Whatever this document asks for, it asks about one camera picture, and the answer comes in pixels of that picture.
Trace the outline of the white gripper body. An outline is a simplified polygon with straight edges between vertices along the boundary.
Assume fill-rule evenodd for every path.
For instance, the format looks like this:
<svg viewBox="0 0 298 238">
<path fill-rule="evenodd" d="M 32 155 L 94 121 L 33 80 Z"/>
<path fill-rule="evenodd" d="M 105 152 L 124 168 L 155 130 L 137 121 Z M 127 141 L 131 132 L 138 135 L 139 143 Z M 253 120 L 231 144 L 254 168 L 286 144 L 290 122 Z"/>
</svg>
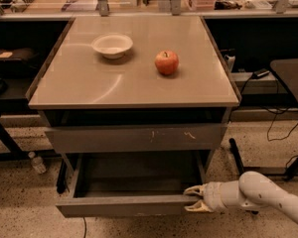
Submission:
<svg viewBox="0 0 298 238">
<path fill-rule="evenodd" d="M 203 198 L 211 211 L 225 210 L 221 195 L 221 185 L 220 182 L 209 182 L 205 185 Z"/>
</svg>

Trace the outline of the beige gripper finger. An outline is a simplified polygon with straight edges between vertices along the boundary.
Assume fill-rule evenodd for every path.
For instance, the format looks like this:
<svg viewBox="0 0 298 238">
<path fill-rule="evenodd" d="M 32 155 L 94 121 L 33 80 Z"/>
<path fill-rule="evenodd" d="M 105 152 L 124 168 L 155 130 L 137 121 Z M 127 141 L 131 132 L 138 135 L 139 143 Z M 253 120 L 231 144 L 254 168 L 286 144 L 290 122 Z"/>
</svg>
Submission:
<svg viewBox="0 0 298 238">
<path fill-rule="evenodd" d="M 208 207 L 202 200 L 198 200 L 193 205 L 187 205 L 185 210 L 188 212 L 212 212 L 213 210 Z"/>
<path fill-rule="evenodd" d="M 206 186 L 204 184 L 194 185 L 184 190 L 184 195 L 203 196 Z"/>
</svg>

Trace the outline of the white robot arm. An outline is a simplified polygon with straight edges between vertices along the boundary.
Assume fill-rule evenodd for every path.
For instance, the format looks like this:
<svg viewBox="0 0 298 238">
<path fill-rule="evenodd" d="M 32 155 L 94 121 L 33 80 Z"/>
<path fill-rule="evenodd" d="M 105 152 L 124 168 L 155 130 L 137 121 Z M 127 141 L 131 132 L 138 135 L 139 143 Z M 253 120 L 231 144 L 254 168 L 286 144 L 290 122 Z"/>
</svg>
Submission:
<svg viewBox="0 0 298 238">
<path fill-rule="evenodd" d="M 258 211 L 272 207 L 298 224 L 298 196 L 257 172 L 245 172 L 234 181 L 194 185 L 185 189 L 184 195 L 199 198 L 185 207 L 188 212 L 216 212 L 230 208 Z"/>
</svg>

